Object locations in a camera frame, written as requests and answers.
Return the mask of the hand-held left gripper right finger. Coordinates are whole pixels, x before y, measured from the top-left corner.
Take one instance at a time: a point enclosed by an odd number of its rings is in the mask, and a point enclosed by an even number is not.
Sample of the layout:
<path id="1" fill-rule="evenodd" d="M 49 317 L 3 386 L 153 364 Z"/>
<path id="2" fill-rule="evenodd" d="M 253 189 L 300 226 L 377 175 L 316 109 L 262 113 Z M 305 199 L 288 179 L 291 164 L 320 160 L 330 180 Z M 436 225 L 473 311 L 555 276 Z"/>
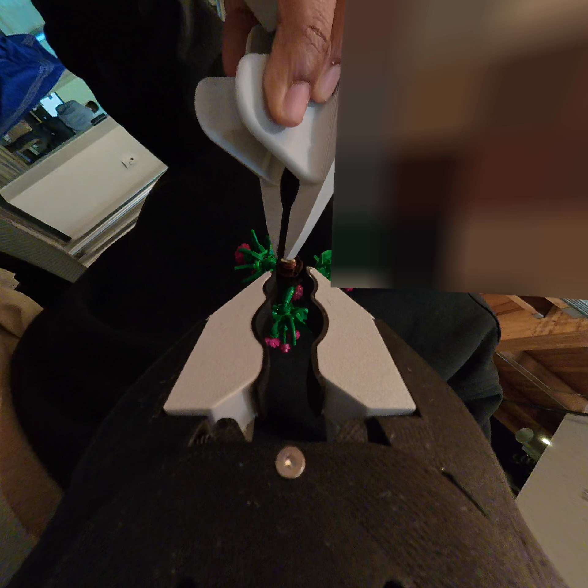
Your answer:
<path id="1" fill-rule="evenodd" d="M 329 441 L 353 420 L 413 416 L 416 404 L 374 317 L 347 293 L 308 267 L 312 300 L 323 316 L 313 345 L 313 369 L 322 388 L 321 414 Z"/>

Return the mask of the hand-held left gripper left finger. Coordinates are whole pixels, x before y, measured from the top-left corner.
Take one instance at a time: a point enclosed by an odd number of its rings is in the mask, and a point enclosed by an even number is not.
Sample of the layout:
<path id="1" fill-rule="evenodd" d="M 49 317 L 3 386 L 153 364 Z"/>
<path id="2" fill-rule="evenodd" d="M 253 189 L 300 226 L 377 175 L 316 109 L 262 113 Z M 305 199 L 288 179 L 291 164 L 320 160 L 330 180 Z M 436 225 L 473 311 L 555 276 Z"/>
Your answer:
<path id="1" fill-rule="evenodd" d="M 167 415 L 205 417 L 211 426 L 232 419 L 245 440 L 253 441 L 259 412 L 254 384 L 264 354 L 254 318 L 271 277 L 264 273 L 209 316 L 164 404 Z"/>

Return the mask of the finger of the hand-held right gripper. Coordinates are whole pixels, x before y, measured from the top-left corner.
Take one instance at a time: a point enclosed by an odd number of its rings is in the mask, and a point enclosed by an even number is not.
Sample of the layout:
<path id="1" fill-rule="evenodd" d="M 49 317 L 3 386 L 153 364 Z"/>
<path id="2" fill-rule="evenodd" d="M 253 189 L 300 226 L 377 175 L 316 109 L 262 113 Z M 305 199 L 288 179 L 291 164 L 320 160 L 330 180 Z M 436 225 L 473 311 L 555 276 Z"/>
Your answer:
<path id="1" fill-rule="evenodd" d="M 298 193 L 290 208 L 283 259 L 294 259 L 316 226 L 334 194 L 335 161 L 324 180 L 310 183 L 300 180 Z"/>
<path id="2" fill-rule="evenodd" d="M 285 253 L 285 239 L 288 228 L 285 204 L 282 198 L 282 178 L 280 175 L 276 182 L 260 178 L 263 212 L 270 244 L 278 258 L 283 258 Z"/>

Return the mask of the green toy plant pink flowers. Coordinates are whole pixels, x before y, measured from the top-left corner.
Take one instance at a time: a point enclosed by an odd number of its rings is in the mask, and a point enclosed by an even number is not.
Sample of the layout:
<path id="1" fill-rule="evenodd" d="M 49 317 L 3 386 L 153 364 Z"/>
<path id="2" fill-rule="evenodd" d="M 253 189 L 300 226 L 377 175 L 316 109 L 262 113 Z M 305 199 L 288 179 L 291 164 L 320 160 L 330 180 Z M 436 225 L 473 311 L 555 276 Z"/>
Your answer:
<path id="1" fill-rule="evenodd" d="M 314 286 L 308 269 L 317 271 L 328 282 L 331 278 L 332 251 L 322 249 L 308 254 L 305 246 L 294 259 L 294 271 L 281 269 L 280 260 L 267 233 L 253 227 L 234 250 L 233 272 L 239 277 L 239 318 L 260 345 L 289 354 L 298 347 L 300 336 L 311 332 L 315 304 Z"/>

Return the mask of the person's right hand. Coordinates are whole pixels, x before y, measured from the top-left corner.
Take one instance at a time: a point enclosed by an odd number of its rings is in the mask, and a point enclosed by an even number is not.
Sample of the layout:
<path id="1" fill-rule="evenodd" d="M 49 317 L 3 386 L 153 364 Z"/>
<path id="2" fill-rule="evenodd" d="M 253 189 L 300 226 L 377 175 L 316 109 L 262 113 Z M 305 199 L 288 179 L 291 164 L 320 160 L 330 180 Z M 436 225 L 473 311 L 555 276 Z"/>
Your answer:
<path id="1" fill-rule="evenodd" d="M 341 76 L 344 12 L 344 1 L 277 2 L 263 92 L 278 125 L 298 126 L 309 102 L 332 96 Z"/>

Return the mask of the person's dark jacket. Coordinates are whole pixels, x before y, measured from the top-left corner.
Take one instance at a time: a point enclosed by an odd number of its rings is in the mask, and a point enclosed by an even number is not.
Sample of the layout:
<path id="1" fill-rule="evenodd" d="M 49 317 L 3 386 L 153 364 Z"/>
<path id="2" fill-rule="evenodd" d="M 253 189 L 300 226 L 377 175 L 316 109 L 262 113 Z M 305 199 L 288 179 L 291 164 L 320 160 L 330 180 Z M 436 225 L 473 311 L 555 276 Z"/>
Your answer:
<path id="1" fill-rule="evenodd" d="M 246 1 L 32 1 L 49 45 L 102 107 L 168 170 L 135 227 L 27 327 L 12 360 L 21 428 L 61 489 L 129 388 L 239 290 L 229 264 L 265 218 L 256 177 L 211 142 L 198 82 L 234 76 L 259 22 Z M 352 290 L 449 386 L 490 441 L 502 400 L 499 326 L 480 295 Z"/>

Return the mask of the blue jacket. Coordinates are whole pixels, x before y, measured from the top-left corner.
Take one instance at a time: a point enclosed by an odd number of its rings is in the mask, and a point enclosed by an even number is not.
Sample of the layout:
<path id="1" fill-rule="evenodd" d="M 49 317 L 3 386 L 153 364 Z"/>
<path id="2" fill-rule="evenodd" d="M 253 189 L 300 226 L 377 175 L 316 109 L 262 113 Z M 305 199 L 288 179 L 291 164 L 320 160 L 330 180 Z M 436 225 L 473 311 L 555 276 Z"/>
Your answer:
<path id="1" fill-rule="evenodd" d="M 1 135 L 51 92 L 64 71 L 35 36 L 1 36 Z"/>

